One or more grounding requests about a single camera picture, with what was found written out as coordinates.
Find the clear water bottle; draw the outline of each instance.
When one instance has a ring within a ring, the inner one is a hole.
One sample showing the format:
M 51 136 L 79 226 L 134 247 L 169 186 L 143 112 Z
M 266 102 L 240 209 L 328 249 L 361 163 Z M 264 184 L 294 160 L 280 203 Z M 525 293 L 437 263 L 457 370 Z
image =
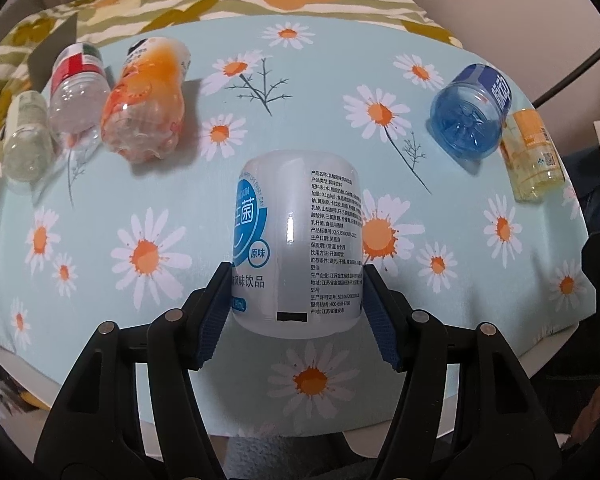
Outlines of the clear water bottle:
M 431 105 L 431 129 L 453 155 L 485 158 L 498 146 L 511 108 L 511 88 L 491 66 L 466 67 Z
M 4 130 L 3 175 L 12 184 L 35 184 L 54 158 L 42 95 L 33 90 L 16 95 L 9 106 Z
M 51 75 L 49 127 L 66 150 L 93 151 L 100 116 L 110 93 L 100 51 L 90 43 L 64 49 Z

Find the qr code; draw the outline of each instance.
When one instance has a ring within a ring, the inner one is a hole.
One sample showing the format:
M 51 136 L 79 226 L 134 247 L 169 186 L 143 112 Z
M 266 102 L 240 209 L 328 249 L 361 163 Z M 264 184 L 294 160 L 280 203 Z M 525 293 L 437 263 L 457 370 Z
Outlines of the qr code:
M 544 161 L 548 166 L 556 166 L 555 157 L 554 157 L 553 153 L 551 153 L 551 152 L 543 153 L 542 157 L 544 158 Z

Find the blue bottle label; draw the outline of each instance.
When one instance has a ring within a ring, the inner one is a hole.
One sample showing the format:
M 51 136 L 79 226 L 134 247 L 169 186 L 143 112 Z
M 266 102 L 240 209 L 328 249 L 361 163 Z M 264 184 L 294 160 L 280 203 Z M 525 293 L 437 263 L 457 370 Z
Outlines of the blue bottle label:
M 267 208 L 257 182 L 242 178 L 235 199 L 234 266 L 248 260 L 252 267 L 263 267 L 269 261 L 269 245 L 262 239 L 267 222 Z
M 511 88 L 505 77 L 496 69 L 483 64 L 472 64 L 466 67 L 453 80 L 454 83 L 480 83 L 493 97 L 503 120 L 511 108 Z
M 231 301 L 231 308 L 238 312 L 244 312 L 247 310 L 247 302 L 244 298 L 233 297 Z

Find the screw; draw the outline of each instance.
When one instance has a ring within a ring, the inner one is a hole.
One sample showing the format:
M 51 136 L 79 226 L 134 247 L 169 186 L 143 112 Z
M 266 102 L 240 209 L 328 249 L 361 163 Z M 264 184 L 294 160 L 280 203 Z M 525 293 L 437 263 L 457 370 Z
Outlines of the screw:
M 426 323 L 429 320 L 429 314 L 424 310 L 414 310 L 413 314 L 411 314 L 411 319 L 416 323 Z
M 480 325 L 480 332 L 484 335 L 496 335 L 498 330 L 491 323 L 483 323 Z
M 116 325 L 115 323 L 113 323 L 113 321 L 105 321 L 104 323 L 100 323 L 100 325 L 98 326 L 98 332 L 100 332 L 102 335 L 108 334 L 115 327 Z
M 167 321 L 177 321 L 182 317 L 182 311 L 179 308 L 172 308 L 164 313 L 164 319 Z

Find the yellow bottle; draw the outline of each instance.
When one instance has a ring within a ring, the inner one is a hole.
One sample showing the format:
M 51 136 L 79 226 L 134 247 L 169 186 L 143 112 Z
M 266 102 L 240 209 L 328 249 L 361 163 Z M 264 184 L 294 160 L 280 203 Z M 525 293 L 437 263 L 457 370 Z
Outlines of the yellow bottle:
M 564 184 L 564 173 L 540 114 L 533 109 L 511 114 L 502 131 L 503 156 L 519 202 L 537 202 Z

